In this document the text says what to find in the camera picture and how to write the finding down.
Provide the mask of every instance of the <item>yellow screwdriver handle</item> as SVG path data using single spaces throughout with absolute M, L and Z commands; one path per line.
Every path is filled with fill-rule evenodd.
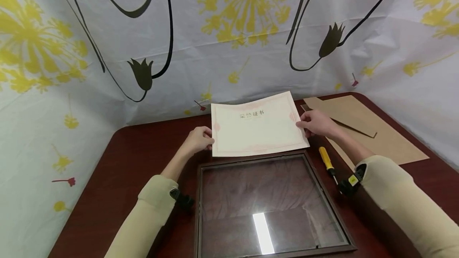
M 327 150 L 324 147 L 319 147 L 318 151 L 320 152 L 320 156 L 322 157 L 322 160 L 324 161 L 324 164 L 327 170 L 329 170 L 330 168 L 334 168 L 332 165 L 332 161 L 330 160 L 330 157 L 328 156 Z

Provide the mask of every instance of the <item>patterned backdrop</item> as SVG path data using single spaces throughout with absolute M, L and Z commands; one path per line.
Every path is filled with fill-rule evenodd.
M 459 166 L 459 0 L 0 0 L 0 255 L 46 257 L 114 132 L 360 92 Z

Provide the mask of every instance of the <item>black curved line pattern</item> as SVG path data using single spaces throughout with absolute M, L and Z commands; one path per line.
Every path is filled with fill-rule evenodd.
M 151 3 L 151 0 L 146 0 L 144 4 L 142 4 L 141 7 L 137 8 L 136 10 L 133 11 L 127 11 L 124 10 L 120 5 L 118 5 L 114 0 L 110 0 L 116 8 L 118 8 L 119 11 L 121 11 L 125 16 L 130 17 L 130 18 L 137 18 L 141 16 L 148 8 L 148 6 Z
M 366 14 L 365 17 L 363 17 L 363 19 L 360 20 L 360 22 L 357 23 L 357 25 L 354 26 L 354 28 L 351 29 L 351 31 L 349 31 L 349 33 L 344 37 L 343 41 L 341 41 L 341 42 L 338 44 L 338 47 L 339 47 L 339 46 L 342 46 L 342 45 L 344 44 L 344 42 L 349 38 L 349 36 L 350 36 L 351 34 L 353 34 L 353 33 L 357 30 L 357 28 L 359 28 L 360 25 L 362 25 L 362 23 L 365 22 L 365 21 L 371 16 L 371 14 L 376 10 L 376 8 L 378 8 L 378 6 L 381 4 L 382 1 L 383 1 L 383 0 L 379 0 L 379 1 L 374 5 L 374 7 L 371 8 L 371 10 L 368 12 L 368 14 Z
M 134 101 L 134 102 L 141 102 L 145 96 L 146 96 L 146 93 L 148 91 L 145 91 L 142 98 L 139 99 L 139 100 L 135 100 L 133 98 L 130 98 L 125 92 L 124 90 L 121 88 L 120 84 L 118 84 L 118 82 L 116 81 L 116 79 L 114 78 L 112 72 L 109 70 L 108 66 L 106 65 L 105 63 L 105 60 L 103 59 L 103 56 L 102 56 L 102 53 L 100 52 L 99 50 L 99 47 L 97 46 L 96 42 L 94 41 L 94 38 L 92 37 L 89 29 L 88 29 L 88 26 L 87 26 L 87 23 L 86 23 L 86 20 L 83 16 L 83 13 L 81 11 L 81 8 L 78 4 L 78 1 L 77 0 L 73 0 L 75 2 L 75 5 L 76 5 L 76 8 L 78 10 L 78 14 L 81 16 L 81 20 L 80 18 L 78 17 L 76 11 L 73 9 L 72 5 L 70 4 L 69 0 L 66 0 L 67 3 L 69 4 L 71 10 L 73 11 L 73 13 L 75 14 L 76 16 L 76 19 L 78 20 L 78 22 L 80 23 L 81 27 L 83 28 L 83 31 L 85 32 L 85 34 L 87 35 L 90 43 L 91 43 L 91 46 L 93 47 L 93 50 L 94 52 L 96 53 L 96 56 L 97 56 L 97 59 L 99 60 L 99 63 L 100 63 L 100 66 L 102 67 L 102 71 L 105 73 L 105 70 L 108 71 L 110 77 L 112 77 L 112 79 L 114 80 L 115 84 L 118 86 L 118 88 L 121 90 L 121 92 L 131 101 Z M 134 10 L 134 11 L 126 11 L 126 10 L 123 10 L 123 8 L 119 7 L 113 0 L 110 0 L 114 5 L 115 7 L 117 7 L 123 14 L 125 14 L 126 16 L 128 17 L 131 17 L 131 18 L 136 18 L 136 17 L 139 17 L 141 16 L 145 10 L 148 8 L 149 4 L 151 3 L 151 0 L 147 0 L 143 5 L 142 7 L 138 8 L 137 10 Z M 169 6 L 169 29 L 170 29 L 170 38 L 169 38 L 169 51 L 167 53 L 167 59 L 166 59 L 166 63 L 164 64 L 162 70 L 160 70 L 158 73 L 154 74 L 153 76 L 151 76 L 151 79 L 156 79 L 156 78 L 159 78 L 161 77 L 166 71 L 167 69 L 169 68 L 169 65 L 170 65 L 170 62 L 171 62 L 171 59 L 172 59 L 172 49 L 173 49 L 173 19 L 172 19 L 172 6 L 171 6 L 171 0 L 167 0 L 167 4 Z
M 303 11 L 301 13 L 301 17 L 300 17 L 300 20 L 298 22 L 298 26 L 296 27 L 295 29 L 295 35 L 293 35 L 293 39 L 292 39 L 292 44 L 290 45 L 290 54 L 289 54 L 289 63 L 290 63 L 290 68 L 292 68 L 293 70 L 295 71 L 308 71 L 308 70 L 311 70 L 319 61 L 321 58 L 319 58 L 315 63 L 314 65 L 312 65 L 311 67 L 307 68 L 307 69 L 298 69 L 298 68 L 295 68 L 293 66 L 293 63 L 292 63 L 292 53 L 293 53 L 293 47 L 295 46 L 295 40 L 296 40 L 296 34 L 298 33 L 298 29 L 300 28 L 300 23 L 301 23 L 301 19 L 303 19 L 303 15 L 304 15 L 304 11 L 306 11 L 306 7 L 308 7 L 308 4 L 311 0 L 308 0 L 306 1 L 306 4 L 304 5 L 304 8 L 303 8 Z
M 309 1 L 310 1 L 310 0 L 308 0 L 308 1 L 306 2 L 305 7 L 303 8 L 303 12 L 302 12 L 302 14 L 301 14 L 301 17 L 300 17 L 300 19 L 299 19 L 298 26 L 297 26 L 296 31 L 295 31 L 295 35 L 293 36 L 292 46 L 290 47 L 290 55 L 289 55 L 290 68 L 292 68 L 292 69 L 295 70 L 295 71 L 308 71 L 308 70 L 311 70 L 312 68 L 314 68 L 315 65 L 317 65 L 317 63 L 320 61 L 320 59 L 323 58 L 323 57 L 319 57 L 319 59 L 318 59 L 311 67 L 306 68 L 306 69 L 298 69 L 298 68 L 295 68 L 295 67 L 293 66 L 293 64 L 292 64 L 292 51 L 293 51 L 293 45 L 295 44 L 296 32 L 297 32 L 297 30 L 298 30 L 298 28 L 299 28 L 299 24 L 301 23 L 301 19 L 302 19 L 302 17 L 303 17 L 303 13 L 304 13 L 306 7 L 308 6 Z M 354 28 L 350 30 L 350 32 L 344 37 L 344 39 L 343 39 L 341 42 L 338 43 L 338 45 L 336 46 L 336 48 L 342 46 L 342 45 L 345 43 L 345 41 L 350 37 L 350 35 L 353 34 L 353 33 L 354 33 L 354 32 L 355 32 L 355 31 L 356 31 L 356 30 L 357 30 L 357 29 L 358 29 L 358 28 L 359 28 L 359 27 L 360 27 L 360 26 L 361 26 L 361 25 L 371 16 L 371 14 L 378 8 L 378 6 L 381 4 L 381 2 L 383 2 L 383 0 L 378 0 L 378 2 L 374 5 L 374 7 L 371 8 L 371 10 L 368 12 L 368 14 L 366 14 L 366 16 L 363 17 L 363 19 L 360 20 L 360 22 L 357 23 L 357 25 L 354 26 Z
M 288 41 L 290 41 L 290 38 L 292 37 L 292 34 L 293 34 L 293 29 L 295 29 L 296 27 L 296 21 L 298 20 L 298 16 L 300 15 L 300 9 L 303 6 L 303 1 L 304 0 L 300 0 L 300 3 L 298 4 L 298 9 L 296 10 L 295 19 L 293 19 L 292 29 L 290 30 L 286 44 L 288 44 Z
M 171 63 L 172 59 L 172 47 L 173 47 L 173 21 L 172 21 L 172 5 L 171 5 L 171 0 L 167 0 L 167 4 L 169 5 L 169 50 L 167 51 L 167 59 L 166 63 L 164 64 L 164 67 L 162 68 L 161 71 L 158 73 L 154 74 L 151 76 L 151 79 L 156 79 L 161 77 L 164 73 L 166 73 L 167 68 L 169 68 L 169 65 Z

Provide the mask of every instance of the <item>beige sleeve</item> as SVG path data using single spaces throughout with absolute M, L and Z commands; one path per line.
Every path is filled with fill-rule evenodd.
M 459 227 L 414 183 L 413 177 L 383 156 L 371 156 L 362 186 L 399 225 L 422 257 L 459 257 Z
M 145 258 L 175 205 L 169 195 L 178 184 L 163 176 L 152 177 L 121 225 L 105 258 Z

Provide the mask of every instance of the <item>left hand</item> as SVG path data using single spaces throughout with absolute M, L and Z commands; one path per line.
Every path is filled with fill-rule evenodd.
M 200 152 L 202 150 L 212 149 L 212 144 L 215 142 L 212 136 L 212 130 L 206 126 L 196 127 L 193 131 L 190 132 L 186 140 L 183 142 L 180 147 L 179 152 L 184 153 L 185 155 L 192 156 L 194 153 Z

